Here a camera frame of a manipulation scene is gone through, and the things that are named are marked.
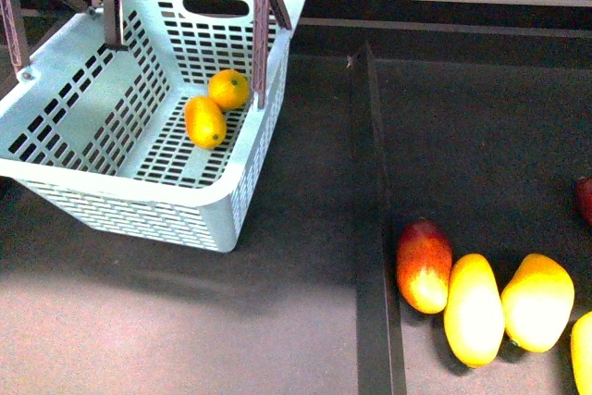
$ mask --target gray surface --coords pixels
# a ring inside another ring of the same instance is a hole
[[[357,393],[345,64],[293,57],[236,251],[0,201],[0,393]]]
[[[389,61],[379,79],[396,230],[433,219],[455,259],[489,260],[500,289],[533,252],[562,264],[575,286],[553,349],[521,352],[505,339],[475,370],[452,355],[441,314],[402,303],[408,393],[575,395],[569,332],[592,310],[592,228],[574,209],[573,185],[592,173],[592,71]]]

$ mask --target yellow mango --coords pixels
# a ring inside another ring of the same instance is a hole
[[[572,365],[577,391],[580,395],[592,395],[592,312],[573,325]]]
[[[500,292],[487,259],[463,256],[450,273],[444,331],[454,355],[469,367],[491,363],[503,338]]]
[[[549,257],[530,253],[501,293],[506,333],[529,352],[546,352],[567,326],[574,283]]]

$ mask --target red fruit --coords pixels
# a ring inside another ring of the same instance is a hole
[[[444,310],[451,269],[452,248],[435,223],[421,219],[405,227],[397,250],[397,284],[415,310]]]
[[[580,178],[577,181],[575,203],[584,219],[592,225],[592,178]]]

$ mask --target light blue plastic basket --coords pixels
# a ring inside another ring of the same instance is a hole
[[[253,12],[253,0],[244,1]],[[237,242],[286,83],[292,30],[270,24],[266,105],[227,112],[213,151],[185,133],[183,107],[222,68],[251,75],[253,13],[210,17],[183,0],[125,0],[127,52],[103,15],[79,14],[31,58],[0,101],[0,174],[92,228],[219,252]]]

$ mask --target orange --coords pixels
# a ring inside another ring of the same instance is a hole
[[[470,253],[450,272],[444,332],[454,355],[469,367],[491,363],[498,355],[504,319],[500,292],[487,259]]]
[[[220,108],[206,96],[192,97],[185,105],[185,129],[195,145],[209,150],[224,141],[227,131]]]
[[[592,395],[592,312],[573,325],[572,364],[578,393]]]
[[[223,111],[233,110],[249,99],[249,82],[236,69],[223,69],[210,79],[208,95]]]
[[[510,339],[529,352],[546,352],[570,319],[574,283],[551,258],[530,253],[501,293],[501,304]]]

